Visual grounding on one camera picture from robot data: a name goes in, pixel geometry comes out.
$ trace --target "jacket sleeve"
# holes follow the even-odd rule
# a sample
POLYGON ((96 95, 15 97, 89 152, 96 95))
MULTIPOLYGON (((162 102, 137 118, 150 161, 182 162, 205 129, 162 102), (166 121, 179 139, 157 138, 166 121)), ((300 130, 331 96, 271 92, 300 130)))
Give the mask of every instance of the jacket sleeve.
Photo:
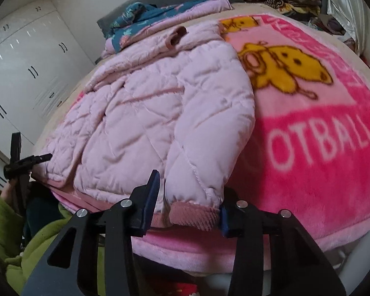
POLYGON ((14 258, 20 254, 24 219, 16 214, 0 197, 0 258, 14 258))

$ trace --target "black bracket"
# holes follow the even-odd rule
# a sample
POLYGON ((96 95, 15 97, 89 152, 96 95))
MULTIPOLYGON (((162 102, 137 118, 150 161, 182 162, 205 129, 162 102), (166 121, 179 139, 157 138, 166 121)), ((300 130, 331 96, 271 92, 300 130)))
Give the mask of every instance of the black bracket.
POLYGON ((106 234, 106 296, 138 296, 131 236, 143 237, 150 228, 159 188, 154 170, 146 185, 110 209, 78 210, 43 254, 22 295, 96 296, 98 241, 106 234))
POLYGON ((225 188, 221 230, 238 237, 228 296, 261 296, 263 235, 269 235, 271 296, 346 296, 346 291, 322 250, 287 209, 260 211, 225 188))
POLYGON ((12 134, 11 138, 11 158, 10 164, 4 166, 4 177, 6 179, 17 179, 12 201, 16 213, 21 216, 26 214, 26 196, 27 186, 30 180, 30 171, 34 165, 49 161, 52 154, 48 153, 42 156, 30 156, 20 159, 22 149, 22 137, 20 132, 12 134))

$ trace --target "pink jacket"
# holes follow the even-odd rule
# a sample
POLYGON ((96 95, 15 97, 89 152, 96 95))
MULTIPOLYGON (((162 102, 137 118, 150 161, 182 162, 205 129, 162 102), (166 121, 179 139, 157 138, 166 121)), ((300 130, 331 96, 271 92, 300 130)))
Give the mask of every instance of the pink jacket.
POLYGON ((153 225, 211 229, 255 122, 248 75, 221 28, 169 29, 103 64, 47 139, 52 160, 32 176, 114 204, 157 169, 153 225))

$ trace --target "bed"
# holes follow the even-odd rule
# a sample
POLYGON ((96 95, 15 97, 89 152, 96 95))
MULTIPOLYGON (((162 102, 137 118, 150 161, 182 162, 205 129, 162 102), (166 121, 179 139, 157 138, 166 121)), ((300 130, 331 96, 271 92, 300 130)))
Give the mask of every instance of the bed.
MULTIPOLYGON (((154 3, 153 0, 141 1, 154 3)), ((180 1, 163 0, 160 2, 155 2, 155 4, 170 4, 175 2, 180 1)), ((279 16, 273 9, 261 4, 234 3, 233 7, 234 10, 225 11, 219 14, 213 14, 200 19, 189 21, 187 23, 184 23, 184 26, 189 26, 201 21, 205 21, 207 19, 227 19, 245 14, 275 14, 279 16)), ((113 14, 117 14, 118 12, 120 12, 121 8, 122 7, 119 7, 113 14)), ((111 19, 112 17, 114 17, 114 15, 112 14, 108 16, 109 19, 111 19)), ((99 21, 99 25, 103 29, 104 24, 102 20, 99 21)), ((319 31, 313 31, 313 34, 319 36, 322 41, 332 44, 340 52, 344 60, 346 60, 348 63, 351 63, 353 69, 359 72, 365 78, 365 80, 368 81, 367 87, 370 89, 370 69, 362 61, 359 60, 359 57, 355 53, 350 52, 346 45, 344 45, 342 42, 338 41, 331 35, 319 31)), ((110 58, 102 60, 90 74, 79 81, 77 88, 71 93, 69 98, 63 103, 60 109, 54 113, 54 115, 44 128, 40 139, 36 143, 35 152, 40 152, 49 133, 53 131, 63 120, 63 117, 68 112, 71 105, 76 101, 77 97, 83 90, 85 84, 90 80, 95 70, 97 70, 106 61, 109 61, 109 59, 110 58)), ((165 265, 187 270, 190 272, 228 272, 227 268, 231 267, 234 260, 235 241, 224 240, 220 237, 220 234, 218 232, 197 232, 196 234, 194 234, 190 233, 189 230, 192 231, 194 229, 175 226, 168 230, 156 230, 152 235, 147 235, 146 238, 143 240, 134 239, 134 252, 141 256, 146 256, 159 263, 163 263, 165 265), (198 239, 192 240, 192 238, 189 237, 198 237, 198 239), (182 249, 176 250, 176 245, 182 245, 182 249)))

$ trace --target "pink fabric edge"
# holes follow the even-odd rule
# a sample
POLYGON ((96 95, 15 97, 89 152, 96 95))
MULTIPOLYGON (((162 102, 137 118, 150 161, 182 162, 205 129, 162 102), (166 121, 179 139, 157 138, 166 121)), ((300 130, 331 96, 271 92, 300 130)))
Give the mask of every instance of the pink fabric edge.
MULTIPOLYGON (((341 229, 331 235, 316 239, 323 251, 355 241, 370 230, 370 217, 350 227, 341 229)), ((210 255, 172 251, 149 243, 146 239, 132 237, 133 252, 155 262, 181 270, 203 273, 231 273, 235 250, 228 254, 210 255)), ((270 254, 265 252, 264 270, 270 269, 270 254)))
POLYGON ((56 181, 56 180, 52 180, 49 178, 39 177, 37 173, 32 173, 31 177, 35 179, 36 181, 42 183, 43 185, 48 185, 54 188, 64 188, 66 185, 66 181, 63 177, 62 177, 63 178, 62 181, 56 181))

